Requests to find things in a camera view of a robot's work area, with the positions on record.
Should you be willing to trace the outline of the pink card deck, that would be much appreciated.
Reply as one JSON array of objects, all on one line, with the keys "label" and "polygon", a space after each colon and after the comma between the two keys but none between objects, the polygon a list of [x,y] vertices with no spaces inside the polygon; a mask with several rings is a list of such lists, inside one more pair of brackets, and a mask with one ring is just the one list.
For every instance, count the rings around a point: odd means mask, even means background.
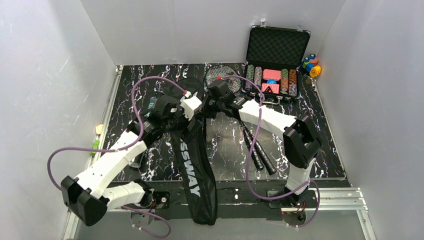
[{"label": "pink card deck", "polygon": [[282,78],[281,70],[264,69],[262,72],[262,78],[267,81],[274,80],[278,82]]}]

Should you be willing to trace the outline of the black racket bag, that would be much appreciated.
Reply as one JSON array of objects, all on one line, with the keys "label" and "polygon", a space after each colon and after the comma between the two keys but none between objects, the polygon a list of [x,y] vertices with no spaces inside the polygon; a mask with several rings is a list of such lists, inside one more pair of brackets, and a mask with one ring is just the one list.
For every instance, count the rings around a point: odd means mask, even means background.
[{"label": "black racket bag", "polygon": [[192,122],[194,129],[171,132],[171,147],[191,218],[197,224],[213,226],[218,215],[216,180],[206,153],[202,119],[194,117]]}]

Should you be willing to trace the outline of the colourful toy blocks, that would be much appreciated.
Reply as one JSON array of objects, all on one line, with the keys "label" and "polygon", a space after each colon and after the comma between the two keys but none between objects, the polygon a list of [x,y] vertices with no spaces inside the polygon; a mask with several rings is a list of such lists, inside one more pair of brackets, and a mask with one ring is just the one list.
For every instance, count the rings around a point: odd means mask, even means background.
[{"label": "colourful toy blocks", "polygon": [[322,72],[319,59],[315,54],[311,54],[303,59],[300,67],[304,69],[311,78],[316,78]]}]

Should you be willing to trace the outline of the green clip on rail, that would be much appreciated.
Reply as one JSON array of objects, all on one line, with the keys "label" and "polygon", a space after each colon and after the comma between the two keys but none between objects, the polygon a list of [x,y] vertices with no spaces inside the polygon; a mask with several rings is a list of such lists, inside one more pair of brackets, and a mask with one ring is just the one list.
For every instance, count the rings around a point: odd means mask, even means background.
[{"label": "green clip on rail", "polygon": [[[98,140],[98,139],[96,139],[96,140],[94,140],[94,142],[93,142],[93,144],[92,144],[92,149],[93,150],[97,150],[98,148],[99,148],[99,144],[100,144],[100,141]],[[92,157],[94,157],[95,155],[96,155],[96,151],[92,151],[91,153],[90,153],[90,155],[92,156]]]}]

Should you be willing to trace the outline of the black shuttlecock tube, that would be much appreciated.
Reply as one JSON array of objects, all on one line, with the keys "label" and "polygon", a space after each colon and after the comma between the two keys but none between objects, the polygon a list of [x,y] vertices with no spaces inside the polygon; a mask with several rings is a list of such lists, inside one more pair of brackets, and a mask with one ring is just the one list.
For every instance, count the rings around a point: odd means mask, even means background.
[{"label": "black shuttlecock tube", "polygon": [[[147,111],[150,111],[150,110],[152,110],[155,107],[155,105],[157,103],[157,100],[159,98],[159,95],[160,94],[155,94],[154,96],[152,96],[149,99],[149,104],[148,104]],[[128,165],[130,167],[132,167],[132,168],[140,169],[145,164],[145,162],[146,162],[145,161],[145,154],[146,154],[145,152],[139,154]]]}]

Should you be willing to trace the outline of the beige block on rail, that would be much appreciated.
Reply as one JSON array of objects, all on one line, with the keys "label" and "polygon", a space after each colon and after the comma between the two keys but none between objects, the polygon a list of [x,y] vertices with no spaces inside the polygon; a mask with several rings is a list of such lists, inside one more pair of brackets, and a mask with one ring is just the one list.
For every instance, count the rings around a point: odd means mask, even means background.
[{"label": "beige block on rail", "polygon": [[102,131],[103,131],[104,125],[103,124],[99,124],[95,127],[95,134],[96,135],[101,135]]}]

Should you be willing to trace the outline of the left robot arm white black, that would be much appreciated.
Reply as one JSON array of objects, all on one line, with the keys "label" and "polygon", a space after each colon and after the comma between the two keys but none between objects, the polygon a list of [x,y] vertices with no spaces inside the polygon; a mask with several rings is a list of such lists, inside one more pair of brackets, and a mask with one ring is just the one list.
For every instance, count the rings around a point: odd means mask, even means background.
[{"label": "left robot arm white black", "polygon": [[180,99],[162,95],[152,108],[138,114],[111,149],[76,177],[60,183],[65,205],[88,227],[110,211],[129,204],[146,204],[153,193],[143,180],[109,187],[109,184],[133,159],[148,150],[163,134],[188,129],[202,101],[185,94]]}]

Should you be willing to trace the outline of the black poker chip case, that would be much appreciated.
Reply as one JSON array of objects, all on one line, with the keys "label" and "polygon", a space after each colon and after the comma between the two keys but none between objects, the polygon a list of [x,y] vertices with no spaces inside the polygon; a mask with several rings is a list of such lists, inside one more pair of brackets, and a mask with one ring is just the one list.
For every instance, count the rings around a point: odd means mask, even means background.
[{"label": "black poker chip case", "polygon": [[304,29],[253,25],[250,28],[246,51],[246,66],[275,70],[281,73],[295,71],[295,91],[271,90],[267,80],[261,77],[258,87],[269,99],[292,102],[299,99],[302,73],[300,66],[306,52],[311,32]]}]

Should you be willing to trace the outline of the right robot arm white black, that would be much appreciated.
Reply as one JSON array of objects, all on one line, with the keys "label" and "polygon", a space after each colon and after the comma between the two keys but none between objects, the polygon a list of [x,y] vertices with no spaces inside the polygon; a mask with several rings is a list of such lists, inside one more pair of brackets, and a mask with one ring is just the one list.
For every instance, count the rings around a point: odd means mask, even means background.
[{"label": "right robot arm white black", "polygon": [[214,118],[220,112],[241,122],[256,124],[257,130],[266,130],[283,141],[284,155],[289,162],[283,194],[259,195],[253,190],[248,176],[245,180],[250,192],[258,199],[287,199],[291,205],[297,205],[308,191],[311,169],[323,144],[312,119],[307,115],[295,117],[280,113],[247,96],[224,99],[208,94],[203,101],[202,113]]}]

